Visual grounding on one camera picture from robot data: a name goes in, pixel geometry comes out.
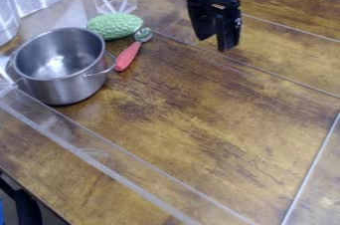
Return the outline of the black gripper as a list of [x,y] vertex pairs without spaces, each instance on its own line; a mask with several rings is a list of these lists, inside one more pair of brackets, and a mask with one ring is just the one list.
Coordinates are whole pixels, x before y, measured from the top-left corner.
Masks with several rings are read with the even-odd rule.
[[241,15],[238,0],[186,0],[186,11],[195,37],[202,41],[214,34],[222,52],[238,45]]

